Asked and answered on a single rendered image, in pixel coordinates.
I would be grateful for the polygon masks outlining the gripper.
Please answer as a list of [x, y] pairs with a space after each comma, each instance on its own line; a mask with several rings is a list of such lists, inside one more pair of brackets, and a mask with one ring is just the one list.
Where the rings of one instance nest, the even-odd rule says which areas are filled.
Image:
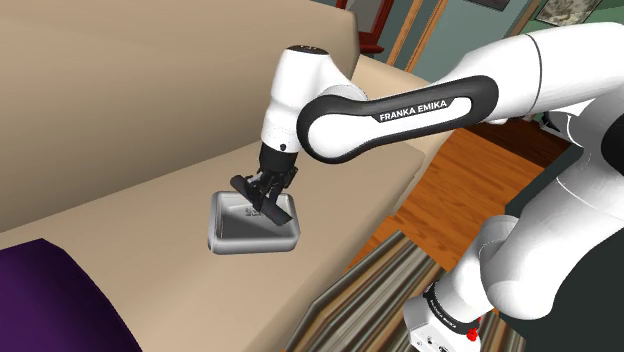
[[298, 153], [275, 150], [262, 143], [258, 173], [246, 178], [247, 194], [253, 204], [262, 204], [268, 193], [272, 203], [288, 188], [298, 169], [295, 166]]

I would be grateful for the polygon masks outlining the black remote control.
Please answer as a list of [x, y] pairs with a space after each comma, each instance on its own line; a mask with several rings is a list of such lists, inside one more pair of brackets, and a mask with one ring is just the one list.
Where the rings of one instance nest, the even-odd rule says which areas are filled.
[[250, 196], [247, 194], [246, 178], [244, 178], [243, 176], [233, 176], [230, 180], [230, 185], [252, 204], [254, 210], [265, 215], [275, 225], [285, 225], [292, 219], [292, 217], [285, 210], [277, 205], [277, 202], [272, 203], [268, 199], [268, 193], [262, 204], [253, 204], [251, 202]]

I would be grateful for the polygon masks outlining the grey rectangular tray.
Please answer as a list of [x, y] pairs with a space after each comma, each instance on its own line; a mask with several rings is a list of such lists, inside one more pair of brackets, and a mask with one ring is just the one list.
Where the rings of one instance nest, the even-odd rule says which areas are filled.
[[277, 205], [292, 217], [282, 226], [257, 212], [236, 191], [215, 192], [211, 196], [209, 249], [220, 255], [293, 250], [301, 233], [294, 200], [291, 195], [283, 193], [279, 195]]

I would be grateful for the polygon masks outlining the striped rug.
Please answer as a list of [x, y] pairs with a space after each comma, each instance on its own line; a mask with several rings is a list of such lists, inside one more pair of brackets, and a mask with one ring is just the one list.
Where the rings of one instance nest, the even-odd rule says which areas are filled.
[[425, 352], [410, 344], [402, 307], [445, 274], [397, 231], [310, 304], [285, 352]]

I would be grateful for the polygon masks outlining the beige sofa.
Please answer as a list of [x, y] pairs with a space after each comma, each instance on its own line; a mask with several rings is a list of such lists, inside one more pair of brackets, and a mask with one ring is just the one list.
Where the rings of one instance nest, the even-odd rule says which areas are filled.
[[342, 165], [300, 155], [287, 253], [221, 256], [210, 199], [256, 171], [281, 52], [327, 50], [370, 98], [422, 80], [311, 0], [0, 0], [0, 251], [45, 239], [143, 352], [282, 352], [445, 134]]

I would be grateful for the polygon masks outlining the purple cushion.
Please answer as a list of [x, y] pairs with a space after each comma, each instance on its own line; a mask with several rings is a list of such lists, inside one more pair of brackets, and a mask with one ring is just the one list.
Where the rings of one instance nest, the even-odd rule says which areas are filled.
[[62, 248], [0, 250], [0, 352], [142, 352], [111, 302]]

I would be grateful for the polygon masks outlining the wooden door frame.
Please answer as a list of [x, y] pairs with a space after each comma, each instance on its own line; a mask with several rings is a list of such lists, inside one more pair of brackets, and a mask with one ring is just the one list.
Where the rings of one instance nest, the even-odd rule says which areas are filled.
[[386, 64], [412, 73], [449, 0], [411, 0]]

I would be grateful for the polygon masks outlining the framed wall picture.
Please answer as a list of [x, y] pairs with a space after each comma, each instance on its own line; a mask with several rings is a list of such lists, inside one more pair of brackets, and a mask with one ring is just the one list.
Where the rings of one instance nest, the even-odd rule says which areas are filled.
[[552, 26], [584, 23], [603, 0], [547, 0], [535, 20]]

